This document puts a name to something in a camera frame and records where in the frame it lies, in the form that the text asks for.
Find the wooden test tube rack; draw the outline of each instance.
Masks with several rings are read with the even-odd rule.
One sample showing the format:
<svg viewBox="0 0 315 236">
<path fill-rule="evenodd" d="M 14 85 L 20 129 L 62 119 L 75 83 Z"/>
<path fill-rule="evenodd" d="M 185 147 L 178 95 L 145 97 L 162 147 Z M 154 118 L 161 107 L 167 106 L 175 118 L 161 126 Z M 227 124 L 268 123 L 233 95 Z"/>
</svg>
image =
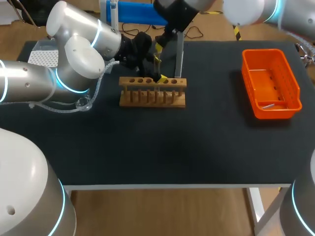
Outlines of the wooden test tube rack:
<svg viewBox="0 0 315 236">
<path fill-rule="evenodd" d="M 124 88 L 119 102 L 122 107 L 184 108 L 186 106 L 184 93 L 187 87 L 186 79 L 167 78 L 162 83 L 155 83 L 151 78 L 120 77 L 119 85 Z"/>
</svg>

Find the orange basket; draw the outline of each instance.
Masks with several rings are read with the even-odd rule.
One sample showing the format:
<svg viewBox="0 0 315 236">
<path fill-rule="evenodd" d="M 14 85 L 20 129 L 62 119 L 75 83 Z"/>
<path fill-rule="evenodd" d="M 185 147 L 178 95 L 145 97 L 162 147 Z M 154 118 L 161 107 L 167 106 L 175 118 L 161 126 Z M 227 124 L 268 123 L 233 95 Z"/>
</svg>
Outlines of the orange basket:
<svg viewBox="0 0 315 236">
<path fill-rule="evenodd" d="M 289 119 L 302 109 L 300 88 L 281 50 L 244 50 L 242 55 L 242 74 L 258 119 Z"/>
</svg>

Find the white robotic arm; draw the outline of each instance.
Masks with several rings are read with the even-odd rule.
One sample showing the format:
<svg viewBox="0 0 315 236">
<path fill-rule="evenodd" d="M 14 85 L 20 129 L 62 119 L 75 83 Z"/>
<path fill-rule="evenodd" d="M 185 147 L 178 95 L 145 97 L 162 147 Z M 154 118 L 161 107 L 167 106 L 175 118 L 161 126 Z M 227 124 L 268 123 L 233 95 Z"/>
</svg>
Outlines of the white robotic arm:
<svg viewBox="0 0 315 236">
<path fill-rule="evenodd" d="M 313 0 L 224 0 L 223 12 L 236 26 L 267 23 L 315 40 Z"/>
<path fill-rule="evenodd" d="M 53 7 L 47 32 L 57 42 L 58 66 L 0 60 L 0 102 L 74 103 L 104 72 L 104 59 L 143 69 L 152 43 L 142 32 L 131 40 L 64 1 Z"/>
</svg>

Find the black tabletop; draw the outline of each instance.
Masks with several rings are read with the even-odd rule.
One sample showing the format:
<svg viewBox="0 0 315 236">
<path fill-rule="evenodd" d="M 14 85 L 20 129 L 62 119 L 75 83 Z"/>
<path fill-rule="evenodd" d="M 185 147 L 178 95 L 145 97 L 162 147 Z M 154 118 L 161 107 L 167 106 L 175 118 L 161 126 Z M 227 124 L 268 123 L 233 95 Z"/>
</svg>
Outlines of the black tabletop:
<svg viewBox="0 0 315 236">
<path fill-rule="evenodd" d="M 18 60 L 27 61 L 32 43 Z M 162 73 L 173 77 L 174 45 Z M 244 49 L 279 48 L 301 89 L 302 111 L 261 121 L 241 74 Z M 185 109 L 121 108 L 115 66 L 88 112 L 55 114 L 26 104 L 0 106 L 0 127 L 33 141 L 65 185 L 291 183 L 315 148 L 315 90 L 288 42 L 186 42 Z"/>
</svg>

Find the floor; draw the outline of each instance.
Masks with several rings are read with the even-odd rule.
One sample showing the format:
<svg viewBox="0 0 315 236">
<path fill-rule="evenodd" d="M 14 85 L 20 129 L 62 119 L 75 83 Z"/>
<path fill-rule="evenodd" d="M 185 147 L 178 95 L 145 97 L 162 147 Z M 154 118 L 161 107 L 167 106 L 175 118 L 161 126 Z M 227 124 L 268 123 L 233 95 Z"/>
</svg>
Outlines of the floor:
<svg viewBox="0 0 315 236">
<path fill-rule="evenodd" d="M 84 10 L 99 11 L 98 1 L 69 0 Z M 210 10 L 221 10 L 217 0 Z M 197 15 L 190 26 L 204 34 L 195 40 L 234 41 L 233 27 L 223 15 Z M 126 25 L 126 30 L 146 30 L 148 26 Z M 150 28 L 151 37 L 162 29 Z M 285 33 L 267 25 L 240 29 L 243 40 L 290 40 Z M 199 36 L 196 28 L 190 37 Z M 0 26 L 0 59 L 16 60 L 24 43 L 47 36 L 45 27 L 21 22 Z M 278 193 L 277 188 L 262 188 L 266 209 Z M 76 208 L 77 236 L 252 236 L 248 200 L 244 189 L 190 190 L 110 190 L 77 191 L 72 200 Z M 280 235 L 275 229 L 271 236 Z"/>
</svg>

